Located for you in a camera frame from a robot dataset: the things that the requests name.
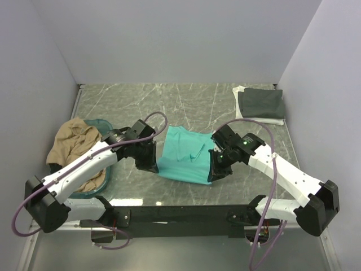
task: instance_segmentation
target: white cloth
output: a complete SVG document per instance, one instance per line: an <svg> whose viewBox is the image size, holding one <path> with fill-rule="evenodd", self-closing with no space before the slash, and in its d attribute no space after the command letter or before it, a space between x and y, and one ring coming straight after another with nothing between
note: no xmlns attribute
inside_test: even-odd
<svg viewBox="0 0 361 271"><path fill-rule="evenodd" d="M244 86L237 86L237 87L233 88L233 95L235 96L235 99L236 99L236 119L243 119L241 110L239 108L239 103L238 103L238 92L244 92L244 89L245 89ZM279 120L279 119L264 119L261 117L249 117L247 119L255 120L260 123L284 125L284 121Z"/></svg>

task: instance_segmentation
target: laundry basket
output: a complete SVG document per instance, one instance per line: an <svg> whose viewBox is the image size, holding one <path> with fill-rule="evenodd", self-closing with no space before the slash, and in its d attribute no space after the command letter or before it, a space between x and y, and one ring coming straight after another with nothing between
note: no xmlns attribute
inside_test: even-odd
<svg viewBox="0 0 361 271"><path fill-rule="evenodd" d="M113 126L109 123L109 121L107 120L102 120L102 119L95 119L95 120L84 120L84 122L88 125L88 126L94 126L97 128L97 130L102 134L105 135L106 133L108 133L110 130L113 129ZM88 192L75 192L73 194L70 195L71 199L88 199L88 198L93 198L94 195L96 195L97 193L100 193L101 191L104 190L104 188L107 186L109 179L110 179L110 175L111 175L111 168L107 167L105 169L105 179L103 181L103 183L97 187L94 190L88 191Z"/></svg>

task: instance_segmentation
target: folded garment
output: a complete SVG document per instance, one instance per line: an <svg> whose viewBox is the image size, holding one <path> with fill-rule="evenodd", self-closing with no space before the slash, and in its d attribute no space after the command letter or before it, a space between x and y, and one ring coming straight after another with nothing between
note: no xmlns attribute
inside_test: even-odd
<svg viewBox="0 0 361 271"><path fill-rule="evenodd" d="M277 93L275 94L267 94L269 91L275 91L275 90L265 90L265 89L260 89L260 90L256 90L257 93L254 93L255 95L252 94L252 91L255 89L247 89L247 88L243 87L243 86L238 86L236 88L233 88L233 94L236 100L236 119L243 119L245 116L243 115L243 112L241 111L242 107L244 106L244 97L243 95L247 92L246 95L246 115L248 116L247 119L252 119L255 121L259 121L261 123L268 123L268 124L276 124L276 125L284 125L284 121L283 118L278 119L278 118L270 118L270 117L249 117L251 116L253 113L259 114L261 113L259 116L270 116L268 115L262 115L264 114L264 112L262 112L262 103L267 103L267 99L261 99L260 102L257 99L255 99L255 95L257 96L257 93L261 92L261 91L265 91L265 93L261 93L261 97L267 96L267 95L271 95L271 97L278 97L278 95L280 94L279 91L276 91ZM272 107L273 106L273 111L275 111L275 105L276 102L269 102L269 105ZM282 106L279 106L280 110L279 113L277 113L277 117L282 117Z"/></svg>
<svg viewBox="0 0 361 271"><path fill-rule="evenodd" d="M210 154L214 148L212 134L201 134L184 127L168 128L162 157L157 161L159 176L210 185L207 181L210 169Z"/></svg>
<svg viewBox="0 0 361 271"><path fill-rule="evenodd" d="M60 168L78 159L90 150L102 135L96 127L88 126L79 117L64 123L57 132L46 164L60 165ZM105 170L79 187L76 192L87 192L99 187L105 179Z"/></svg>

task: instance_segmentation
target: brown towel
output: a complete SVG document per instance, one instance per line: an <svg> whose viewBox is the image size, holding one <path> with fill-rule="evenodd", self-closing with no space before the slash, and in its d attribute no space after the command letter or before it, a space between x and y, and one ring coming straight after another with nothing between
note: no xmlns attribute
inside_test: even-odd
<svg viewBox="0 0 361 271"><path fill-rule="evenodd" d="M46 164L57 163L62 167L78 159L90 150L102 135L96 127L88 126L79 117L64 123L55 136ZM105 170L80 186L76 192L87 192L99 187L105 179Z"/></svg>

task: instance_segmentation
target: table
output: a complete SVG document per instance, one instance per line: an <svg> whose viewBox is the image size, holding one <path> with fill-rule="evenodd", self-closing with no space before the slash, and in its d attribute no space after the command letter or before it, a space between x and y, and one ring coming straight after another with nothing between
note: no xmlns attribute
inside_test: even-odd
<svg viewBox="0 0 361 271"><path fill-rule="evenodd" d="M232 88L273 89L272 84L104 84L84 85L75 116L82 119L106 119L114 128L132 126L153 111L164 112L171 126L183 126L200 133L210 133L227 120L235 118ZM151 126L163 124L161 116L149 120ZM267 132L253 123L230 124L240 134L254 133L270 143ZM275 137L276 152L297 166L286 126L268 125ZM157 157L161 156L166 131L155 138ZM139 171L133 159L112 166L111 179L100 194L114 206L194 206L248 204L255 196L268 195L272 180L244 164L234 164L234 171L211 185L167 180ZM278 186L276 198L292 199Z"/></svg>

